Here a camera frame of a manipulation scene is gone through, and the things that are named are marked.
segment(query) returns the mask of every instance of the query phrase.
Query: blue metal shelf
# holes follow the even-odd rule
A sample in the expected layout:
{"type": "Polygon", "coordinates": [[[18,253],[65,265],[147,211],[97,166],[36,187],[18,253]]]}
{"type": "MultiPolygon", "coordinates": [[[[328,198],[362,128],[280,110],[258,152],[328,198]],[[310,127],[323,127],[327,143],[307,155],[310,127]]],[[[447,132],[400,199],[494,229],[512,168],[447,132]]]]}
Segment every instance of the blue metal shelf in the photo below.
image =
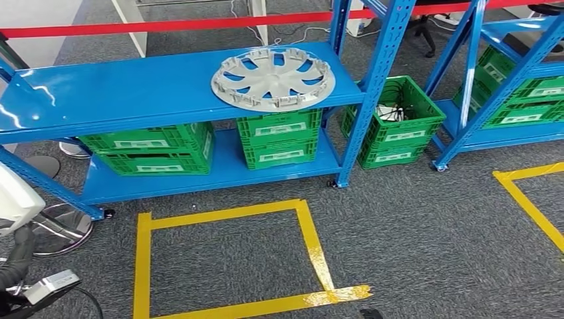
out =
{"type": "Polygon", "coordinates": [[[437,105],[447,116],[443,128],[452,139],[448,145],[445,145],[438,136],[433,137],[433,141],[442,152],[433,161],[439,171],[447,169],[448,163],[460,152],[564,139],[564,122],[482,129],[488,118],[525,80],[546,76],[562,76],[564,74],[564,62],[543,62],[543,59],[564,37],[563,14],[557,17],[482,24],[484,5],[484,0],[472,0],[470,10],[460,20],[425,87],[428,95],[433,94],[448,65],[453,61],[455,53],[469,39],[470,44],[466,59],[468,72],[464,80],[461,109],[455,107],[451,100],[437,102],[437,105]],[[509,32],[521,31],[544,31],[540,39],[525,56],[517,54],[503,43],[503,38],[509,32]],[[500,86],[494,90],[492,96],[480,111],[467,123],[466,117],[474,79],[473,71],[480,38],[485,39],[493,47],[516,62],[516,66],[500,86]]]}
{"type": "MultiPolygon", "coordinates": [[[[460,118],[460,109],[454,105],[452,100],[435,101],[435,103],[446,114],[446,120],[443,123],[445,131],[451,138],[455,138],[458,118],[460,118]]],[[[470,135],[464,147],[461,148],[461,152],[546,142],[563,138],[564,122],[480,129],[470,135]]]]}
{"type": "MultiPolygon", "coordinates": [[[[338,79],[313,108],[363,101],[329,43],[292,47],[327,61],[338,79]]],[[[223,60],[252,49],[19,70],[0,98],[0,144],[260,115],[226,104],[210,86],[223,60]]]]}
{"type": "Polygon", "coordinates": [[[341,171],[331,141],[324,130],[321,130],[319,134],[315,161],[257,170],[247,168],[237,130],[222,130],[215,134],[217,142],[209,175],[119,176],[94,156],[90,162],[81,199],[87,204],[127,201],[136,198],[327,175],[341,171]]]}
{"type": "MultiPolygon", "coordinates": [[[[356,118],[342,154],[331,145],[323,124],[315,161],[249,170],[236,131],[220,131],[209,175],[122,177],[94,156],[82,195],[63,187],[1,146],[0,161],[93,219],[104,217],[102,210],[93,204],[189,191],[326,174],[335,174],[335,185],[346,187],[415,1],[390,0],[394,10],[376,8],[384,15],[381,32],[360,86],[353,82],[339,58],[351,0],[333,1],[331,33],[326,43],[270,47],[273,50],[297,47],[328,62],[335,74],[335,89],[312,108],[334,110],[356,104],[356,118]]],[[[372,7],[378,6],[377,1],[368,2],[372,7]]],[[[0,60],[0,78],[9,83],[0,98],[0,144],[36,140],[67,142],[64,138],[69,136],[263,114],[222,102],[210,87],[212,75],[222,61],[254,49],[257,48],[30,70],[14,70],[0,60]]],[[[330,114],[325,112],[325,123],[330,114]]]]}

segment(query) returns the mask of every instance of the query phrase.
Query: power strip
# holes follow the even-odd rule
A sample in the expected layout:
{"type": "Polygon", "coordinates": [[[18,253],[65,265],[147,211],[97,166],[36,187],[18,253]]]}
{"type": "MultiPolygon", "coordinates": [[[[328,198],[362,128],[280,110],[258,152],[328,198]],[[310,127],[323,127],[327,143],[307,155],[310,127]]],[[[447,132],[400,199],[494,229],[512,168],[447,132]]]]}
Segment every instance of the power strip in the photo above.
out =
{"type": "Polygon", "coordinates": [[[444,22],[444,23],[448,23],[449,25],[458,25],[458,23],[460,22],[459,20],[457,20],[456,18],[454,18],[453,16],[448,17],[445,15],[434,15],[435,19],[444,22]]]}

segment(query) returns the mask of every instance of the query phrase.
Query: crate label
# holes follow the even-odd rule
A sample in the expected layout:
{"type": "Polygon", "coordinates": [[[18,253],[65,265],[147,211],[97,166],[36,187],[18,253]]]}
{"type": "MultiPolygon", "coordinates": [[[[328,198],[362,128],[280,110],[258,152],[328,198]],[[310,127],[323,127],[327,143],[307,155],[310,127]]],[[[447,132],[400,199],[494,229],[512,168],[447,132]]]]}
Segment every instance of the crate label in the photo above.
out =
{"type": "Polygon", "coordinates": [[[190,124],[190,128],[192,129],[192,133],[195,133],[196,130],[198,130],[198,124],[199,123],[191,123],[190,124]]]}
{"type": "Polygon", "coordinates": [[[303,150],[285,152],[285,153],[276,153],[276,154],[269,154],[269,155],[261,155],[259,158],[260,162],[263,161],[277,161],[277,160],[285,160],[287,158],[298,158],[300,156],[304,156],[303,150]]]}
{"type": "Polygon", "coordinates": [[[386,139],[384,140],[384,142],[405,140],[407,138],[420,138],[422,136],[425,136],[425,132],[427,132],[427,131],[422,130],[422,131],[409,132],[409,133],[392,134],[392,135],[386,136],[386,139]]]}
{"type": "Polygon", "coordinates": [[[395,155],[388,155],[388,156],[378,156],[374,162],[379,163],[382,161],[393,161],[393,160],[402,160],[404,158],[410,158],[411,152],[402,153],[402,154],[395,154],[395,155]]]}
{"type": "Polygon", "coordinates": [[[484,67],[486,73],[488,73],[497,83],[501,83],[505,80],[505,75],[501,73],[492,63],[487,63],[484,67]]]}
{"type": "Polygon", "coordinates": [[[298,131],[303,131],[306,128],[307,128],[307,125],[305,124],[305,122],[278,125],[278,126],[268,126],[266,128],[256,129],[255,130],[255,136],[275,135],[275,134],[283,134],[283,133],[289,133],[289,132],[298,132],[298,131]]]}
{"type": "Polygon", "coordinates": [[[212,145],[212,133],[208,132],[206,135],[206,142],[204,144],[204,158],[208,159],[208,154],[210,154],[210,146],[212,145]]]}
{"type": "Polygon", "coordinates": [[[167,148],[166,140],[114,141],[116,148],[167,148]]]}
{"type": "Polygon", "coordinates": [[[142,173],[147,173],[147,172],[158,173],[160,171],[184,171],[184,168],[180,165],[167,165],[167,166],[137,165],[137,171],[140,171],[142,173]]]}
{"type": "Polygon", "coordinates": [[[525,116],[508,116],[504,118],[501,123],[508,124],[508,123],[521,123],[521,122],[532,122],[538,121],[541,119],[543,114],[534,114],[534,115],[525,115],[525,116]]]}
{"type": "Polygon", "coordinates": [[[564,94],[564,87],[562,88],[537,88],[529,94],[529,96],[549,96],[564,94]]]}

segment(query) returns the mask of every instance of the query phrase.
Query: black hose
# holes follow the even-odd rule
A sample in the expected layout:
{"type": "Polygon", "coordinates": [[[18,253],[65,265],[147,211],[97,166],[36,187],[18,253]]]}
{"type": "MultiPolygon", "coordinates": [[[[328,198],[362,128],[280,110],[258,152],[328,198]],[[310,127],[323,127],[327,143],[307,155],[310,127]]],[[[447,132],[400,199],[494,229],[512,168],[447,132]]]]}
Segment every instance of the black hose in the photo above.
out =
{"type": "Polygon", "coordinates": [[[35,236],[28,225],[14,232],[15,247],[6,262],[0,266],[0,291],[15,286],[27,275],[35,248],[35,236]]]}

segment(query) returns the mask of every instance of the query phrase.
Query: black object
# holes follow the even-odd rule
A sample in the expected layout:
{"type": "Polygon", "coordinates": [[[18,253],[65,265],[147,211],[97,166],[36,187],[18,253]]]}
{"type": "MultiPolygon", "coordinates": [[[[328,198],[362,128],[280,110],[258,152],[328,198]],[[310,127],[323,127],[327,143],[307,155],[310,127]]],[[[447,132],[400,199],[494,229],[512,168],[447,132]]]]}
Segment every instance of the black object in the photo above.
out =
{"type": "MultiPolygon", "coordinates": [[[[445,5],[449,3],[467,3],[470,2],[469,0],[417,0],[415,2],[416,5],[445,5]]],[[[415,36],[419,37],[423,35],[425,41],[431,48],[431,50],[425,53],[425,57],[432,58],[435,56],[436,45],[435,41],[433,40],[433,36],[427,27],[427,22],[429,21],[428,15],[423,15],[419,20],[409,21],[407,24],[407,29],[415,29],[415,36]]]]}
{"type": "Polygon", "coordinates": [[[360,314],[362,314],[362,317],[364,319],[384,319],[384,317],[382,316],[382,314],[377,311],[376,309],[362,309],[360,311],[360,314]]]}
{"type": "Polygon", "coordinates": [[[429,21],[429,16],[423,15],[418,20],[409,21],[409,23],[407,24],[407,29],[415,29],[416,37],[423,35],[425,41],[427,41],[427,44],[431,48],[429,52],[425,53],[425,57],[432,58],[433,56],[435,56],[437,47],[435,45],[435,41],[433,40],[433,36],[431,36],[431,32],[427,27],[427,21],[429,21]]]}

